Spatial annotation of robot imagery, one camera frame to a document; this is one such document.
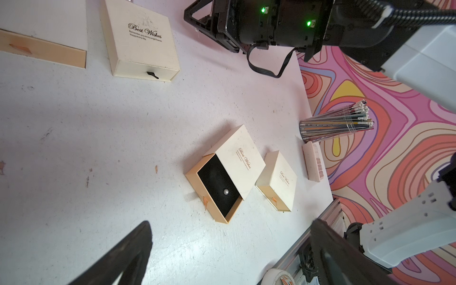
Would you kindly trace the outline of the cream drawer jewelry box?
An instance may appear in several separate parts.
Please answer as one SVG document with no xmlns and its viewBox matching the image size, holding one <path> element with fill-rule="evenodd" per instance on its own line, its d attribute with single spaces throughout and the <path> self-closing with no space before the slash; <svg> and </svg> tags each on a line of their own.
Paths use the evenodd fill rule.
<svg viewBox="0 0 456 285">
<path fill-rule="evenodd" d="M 85 1 L 1 1 L 1 51 L 86 67 Z"/>
</svg>

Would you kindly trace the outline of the cream jewelry box front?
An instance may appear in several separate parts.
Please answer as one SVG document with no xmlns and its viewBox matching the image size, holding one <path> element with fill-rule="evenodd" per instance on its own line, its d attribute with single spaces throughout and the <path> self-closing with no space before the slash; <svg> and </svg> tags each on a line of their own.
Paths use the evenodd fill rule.
<svg viewBox="0 0 456 285">
<path fill-rule="evenodd" d="M 298 181 L 296 173 L 280 151 L 267 153 L 264 161 L 266 167 L 255 186 L 277 211 L 291 212 Z"/>
</svg>

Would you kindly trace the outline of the small cream jewelry box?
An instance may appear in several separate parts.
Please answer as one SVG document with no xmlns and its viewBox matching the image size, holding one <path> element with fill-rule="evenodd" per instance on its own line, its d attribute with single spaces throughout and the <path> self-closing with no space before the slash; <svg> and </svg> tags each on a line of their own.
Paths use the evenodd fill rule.
<svg viewBox="0 0 456 285">
<path fill-rule="evenodd" d="M 170 82 L 180 72 L 169 19 L 131 1 L 100 3 L 112 75 Z"/>
</svg>

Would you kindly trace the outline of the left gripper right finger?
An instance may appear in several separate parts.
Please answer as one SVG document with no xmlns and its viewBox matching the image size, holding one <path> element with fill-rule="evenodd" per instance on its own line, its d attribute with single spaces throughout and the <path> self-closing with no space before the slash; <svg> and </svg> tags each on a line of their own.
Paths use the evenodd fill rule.
<svg viewBox="0 0 456 285">
<path fill-rule="evenodd" d="M 321 285 L 395 285 L 396 282 L 320 219 L 310 227 L 313 261 Z"/>
</svg>

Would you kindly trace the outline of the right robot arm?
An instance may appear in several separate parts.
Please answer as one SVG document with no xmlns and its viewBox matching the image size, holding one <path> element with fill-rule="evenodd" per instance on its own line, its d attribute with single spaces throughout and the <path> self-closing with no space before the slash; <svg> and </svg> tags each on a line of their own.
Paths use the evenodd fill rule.
<svg viewBox="0 0 456 285">
<path fill-rule="evenodd" d="M 456 12 L 424 1 L 196 1 L 184 20 L 225 49 L 285 46 L 310 60 L 337 46 L 372 71 L 456 109 Z M 456 239 L 456 163 L 420 196 L 377 223 L 353 223 L 346 240 L 389 270 L 406 258 Z"/>
</svg>

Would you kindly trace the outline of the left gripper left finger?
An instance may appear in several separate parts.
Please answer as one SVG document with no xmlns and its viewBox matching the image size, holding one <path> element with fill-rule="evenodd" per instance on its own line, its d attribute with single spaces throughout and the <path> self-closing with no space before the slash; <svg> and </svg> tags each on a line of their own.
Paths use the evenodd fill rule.
<svg viewBox="0 0 456 285">
<path fill-rule="evenodd" d="M 140 285 L 153 248 L 152 228 L 143 221 L 101 259 L 74 279 L 72 285 Z"/>
</svg>

